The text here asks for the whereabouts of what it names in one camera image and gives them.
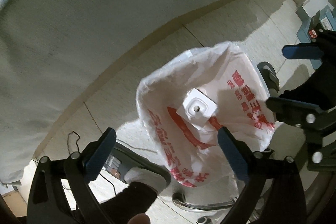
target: person's finger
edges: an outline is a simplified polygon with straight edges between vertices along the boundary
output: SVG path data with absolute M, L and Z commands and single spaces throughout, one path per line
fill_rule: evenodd
M 130 219 L 127 224 L 151 224 L 151 221 L 146 214 L 138 214 Z

